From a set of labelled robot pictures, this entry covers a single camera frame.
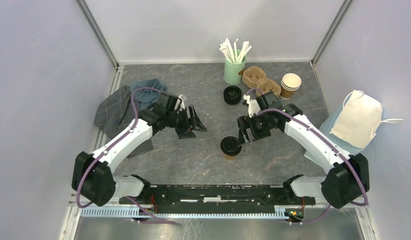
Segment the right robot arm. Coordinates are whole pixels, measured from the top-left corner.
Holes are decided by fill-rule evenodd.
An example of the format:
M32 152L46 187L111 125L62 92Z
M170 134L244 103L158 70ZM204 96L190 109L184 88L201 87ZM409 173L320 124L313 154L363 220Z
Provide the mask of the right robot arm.
M341 148L315 127L296 105L282 105L271 92L255 99L247 92L242 104L247 106L248 113L237 119L239 146L270 137L271 131L278 129L310 153L312 162L326 174L324 178L295 177L282 190L286 203L295 204L302 197L313 197L324 198L336 209L347 204L360 207L369 204L369 162L364 155Z

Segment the light blue paper bag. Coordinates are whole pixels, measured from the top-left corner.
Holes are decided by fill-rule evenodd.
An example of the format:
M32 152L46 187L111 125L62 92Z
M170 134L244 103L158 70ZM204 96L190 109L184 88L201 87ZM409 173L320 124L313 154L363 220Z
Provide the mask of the light blue paper bag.
M376 136L380 124L396 124L402 118L382 119L382 104L361 90L353 90L342 104L324 121L319 128L334 145L342 150L345 157L364 150Z

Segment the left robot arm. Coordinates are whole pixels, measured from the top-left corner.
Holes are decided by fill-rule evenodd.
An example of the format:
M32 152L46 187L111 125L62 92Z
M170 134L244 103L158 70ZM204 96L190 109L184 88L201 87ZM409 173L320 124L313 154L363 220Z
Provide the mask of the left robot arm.
M75 158L71 187L79 208L101 207L113 198L132 197L144 204L151 197L146 181L138 176L115 177L114 171L137 147L165 128L173 128L179 139L195 138L195 131L207 132L193 105L183 97L160 92L157 102L135 113L135 118L101 148Z

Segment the cardboard cup carrier tray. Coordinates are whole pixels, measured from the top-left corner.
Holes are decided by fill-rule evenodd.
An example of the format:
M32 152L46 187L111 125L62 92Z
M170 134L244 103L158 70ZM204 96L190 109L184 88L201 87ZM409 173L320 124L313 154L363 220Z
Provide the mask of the cardboard cup carrier tray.
M258 66L246 68L242 73L241 79L250 89L258 88L264 93L272 92L277 97L281 94L281 86L274 80L269 79L264 70Z

